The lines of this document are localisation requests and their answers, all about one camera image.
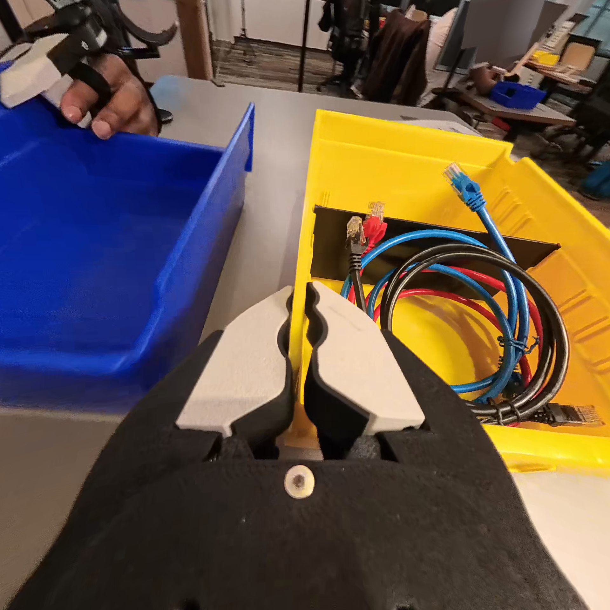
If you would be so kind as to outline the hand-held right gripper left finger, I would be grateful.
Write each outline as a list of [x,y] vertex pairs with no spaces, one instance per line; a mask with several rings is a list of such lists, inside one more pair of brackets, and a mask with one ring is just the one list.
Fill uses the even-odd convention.
[[180,412],[181,430],[224,438],[277,438],[294,417],[288,337],[293,286],[235,318],[217,342]]

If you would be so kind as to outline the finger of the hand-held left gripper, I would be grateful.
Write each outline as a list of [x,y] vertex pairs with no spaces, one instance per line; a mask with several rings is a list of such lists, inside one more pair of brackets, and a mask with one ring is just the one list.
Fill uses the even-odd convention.
[[49,53],[68,34],[52,34],[30,45],[20,44],[9,52],[11,65],[1,72],[1,103],[8,109],[42,96],[57,109],[69,87],[67,68],[57,67]]

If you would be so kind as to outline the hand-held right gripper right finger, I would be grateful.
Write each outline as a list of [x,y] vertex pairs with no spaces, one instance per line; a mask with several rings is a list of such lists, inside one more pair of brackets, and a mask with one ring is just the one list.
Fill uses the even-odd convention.
[[320,281],[306,289],[304,410],[320,447],[348,452],[357,439],[419,429],[424,413],[397,357],[364,311]]

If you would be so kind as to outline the blue plastic bin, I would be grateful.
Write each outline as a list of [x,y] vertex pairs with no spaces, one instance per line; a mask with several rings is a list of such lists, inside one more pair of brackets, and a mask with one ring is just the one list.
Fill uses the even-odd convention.
[[1,406],[124,413],[197,346],[253,168],[227,147],[99,140],[1,108]]

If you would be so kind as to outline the yellow plastic bin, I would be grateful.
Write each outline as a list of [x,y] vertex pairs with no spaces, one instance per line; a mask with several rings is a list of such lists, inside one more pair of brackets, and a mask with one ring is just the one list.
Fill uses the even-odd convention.
[[570,340],[570,366],[554,402],[592,407],[598,426],[485,426],[515,472],[570,471],[609,476],[609,230],[530,159],[511,159],[512,145],[476,135],[317,111],[304,195],[289,355],[309,364],[303,333],[316,206],[480,231],[444,171],[457,163],[483,192],[500,232],[561,248],[528,270],[558,306]]

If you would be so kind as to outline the person's left hand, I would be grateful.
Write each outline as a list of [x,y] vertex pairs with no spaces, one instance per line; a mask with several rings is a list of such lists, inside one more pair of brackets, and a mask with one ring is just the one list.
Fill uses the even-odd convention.
[[[100,140],[117,133],[134,133],[156,137],[159,124],[148,90],[122,59],[114,55],[96,57],[91,65],[109,84],[111,99],[92,118],[90,129]],[[86,83],[73,80],[60,101],[60,111],[72,124],[80,123],[98,96]]]

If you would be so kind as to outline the black bin divider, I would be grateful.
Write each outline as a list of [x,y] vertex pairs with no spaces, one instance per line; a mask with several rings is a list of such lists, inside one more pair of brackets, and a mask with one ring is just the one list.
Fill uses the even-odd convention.
[[[339,286],[341,287],[348,277],[348,251],[345,247],[347,222],[356,213],[316,206],[315,214],[310,274],[315,278],[339,281]],[[481,229],[480,231],[472,231],[398,218],[389,218],[386,220],[386,223],[387,230],[384,235],[384,241],[402,234],[418,231],[453,231],[474,238],[495,251],[498,250],[492,237],[482,225],[478,225]],[[539,263],[545,261],[553,252],[561,248],[559,243],[546,240],[524,239],[505,234],[503,238],[511,250],[516,263],[526,271],[533,269]],[[451,240],[429,237],[410,240],[392,246],[377,255],[364,267],[363,282],[372,286],[386,273],[392,271],[414,254],[442,243],[448,243]]]

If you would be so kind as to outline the thin black pole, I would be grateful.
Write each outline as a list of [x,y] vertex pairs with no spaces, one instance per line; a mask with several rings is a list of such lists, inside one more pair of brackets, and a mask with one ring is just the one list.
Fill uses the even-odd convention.
[[309,32],[310,0],[304,2],[304,13],[302,21],[300,59],[298,66],[297,92],[301,93],[304,85],[304,68],[306,63],[307,42]]

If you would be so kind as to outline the black office chair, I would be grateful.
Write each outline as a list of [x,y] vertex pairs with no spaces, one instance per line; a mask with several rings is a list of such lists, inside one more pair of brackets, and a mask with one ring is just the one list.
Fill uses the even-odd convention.
[[342,70],[322,81],[316,88],[317,92],[336,86],[340,95],[347,94],[378,25],[379,1],[324,2],[318,26],[322,32],[330,34],[328,50],[332,60],[341,64]]

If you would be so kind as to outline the wooden table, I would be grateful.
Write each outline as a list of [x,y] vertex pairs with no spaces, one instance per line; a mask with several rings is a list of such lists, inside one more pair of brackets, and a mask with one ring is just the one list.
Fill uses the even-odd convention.
[[456,90],[460,102],[478,111],[492,121],[499,120],[507,126],[504,141],[514,143],[519,135],[528,131],[544,130],[547,127],[574,127],[576,120],[544,104],[534,109],[511,109],[493,102],[469,90]]

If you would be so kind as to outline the chair with brown jacket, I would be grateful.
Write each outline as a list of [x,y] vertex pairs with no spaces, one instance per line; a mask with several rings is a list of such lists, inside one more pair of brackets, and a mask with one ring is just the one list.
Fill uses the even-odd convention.
[[431,21],[391,12],[370,47],[370,68],[361,94],[367,101],[416,106],[426,86]]

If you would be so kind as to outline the small blue bin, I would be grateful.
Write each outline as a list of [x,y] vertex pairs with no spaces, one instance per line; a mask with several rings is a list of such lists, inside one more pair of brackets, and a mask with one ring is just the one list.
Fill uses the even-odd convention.
[[520,82],[502,80],[492,88],[489,99],[508,109],[530,111],[542,103],[545,91]]

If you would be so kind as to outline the wooden post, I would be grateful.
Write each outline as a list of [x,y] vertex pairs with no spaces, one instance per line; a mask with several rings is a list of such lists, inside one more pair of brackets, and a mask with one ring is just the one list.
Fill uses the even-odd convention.
[[212,80],[209,24],[204,1],[176,1],[182,49],[190,79]]

